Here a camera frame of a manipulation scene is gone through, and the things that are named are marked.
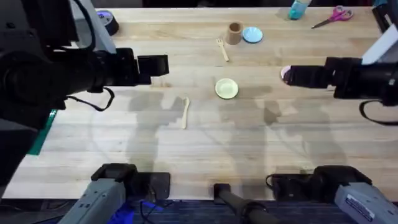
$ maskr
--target brown cup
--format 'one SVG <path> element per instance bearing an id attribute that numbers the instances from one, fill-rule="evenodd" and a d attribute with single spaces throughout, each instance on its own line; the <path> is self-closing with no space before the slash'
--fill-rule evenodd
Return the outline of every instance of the brown cup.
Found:
<path id="1" fill-rule="evenodd" d="M 230 45 L 238 44 L 242 40 L 243 25 L 240 22 L 233 22 L 228 26 L 225 42 Z"/>

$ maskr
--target blue bottle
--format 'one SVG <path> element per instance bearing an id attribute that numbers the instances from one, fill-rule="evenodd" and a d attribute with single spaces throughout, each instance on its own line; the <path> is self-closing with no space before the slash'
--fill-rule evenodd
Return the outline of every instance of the blue bottle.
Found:
<path id="1" fill-rule="evenodd" d="M 311 0 L 295 0 L 289 11 L 289 19 L 300 19 L 310 3 Z"/>

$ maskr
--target wooden table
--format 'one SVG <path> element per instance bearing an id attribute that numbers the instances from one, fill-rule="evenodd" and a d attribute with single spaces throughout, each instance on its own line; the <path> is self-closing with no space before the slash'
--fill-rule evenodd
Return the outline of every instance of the wooden table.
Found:
<path id="1" fill-rule="evenodd" d="M 369 7 L 354 8 L 349 22 L 311 30 L 331 8 L 310 8 L 289 21 L 287 8 L 112 9 L 121 29 L 118 47 L 136 55 L 167 54 L 170 74 L 152 86 L 113 88 L 107 111 L 67 101 L 40 156 L 27 156 L 5 198 L 79 198 L 104 163 L 128 162 L 139 171 L 172 175 L 170 198 L 209 199 L 212 186 L 227 182 L 245 198 L 272 199 L 266 175 L 325 164 L 351 165 L 398 200 L 397 128 L 366 121 L 359 101 L 335 100 L 333 91 L 283 84 L 285 65 L 323 65 L 327 56 L 360 57 L 380 36 Z M 227 45 L 225 62 L 216 38 L 241 21 L 264 33 L 259 44 Z M 239 84 L 239 95 L 222 100 L 220 78 Z M 105 105 L 107 94 L 77 94 Z M 188 128 L 182 130 L 189 96 Z M 375 104 L 369 115 L 397 118 Z"/>

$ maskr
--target blue plate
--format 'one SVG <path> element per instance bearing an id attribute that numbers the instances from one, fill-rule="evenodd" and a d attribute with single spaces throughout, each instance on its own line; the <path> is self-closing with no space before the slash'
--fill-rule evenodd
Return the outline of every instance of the blue plate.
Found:
<path id="1" fill-rule="evenodd" d="M 261 30 L 257 27 L 247 27 L 243 30 L 243 39 L 252 44 L 260 42 L 262 36 Z"/>

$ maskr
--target scissors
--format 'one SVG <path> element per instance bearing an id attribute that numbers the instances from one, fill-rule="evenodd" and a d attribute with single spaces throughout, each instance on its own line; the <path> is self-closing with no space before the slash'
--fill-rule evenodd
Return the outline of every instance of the scissors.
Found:
<path id="1" fill-rule="evenodd" d="M 331 22 L 347 21 L 347 20 L 350 20 L 353 16 L 354 16 L 354 11 L 352 11 L 351 9 L 346 9 L 346 8 L 344 8 L 344 6 L 336 6 L 333 9 L 333 15 L 331 15 L 331 17 L 329 19 L 318 23 L 317 25 L 311 27 L 311 29 L 315 29 L 315 28 L 324 26 Z"/>

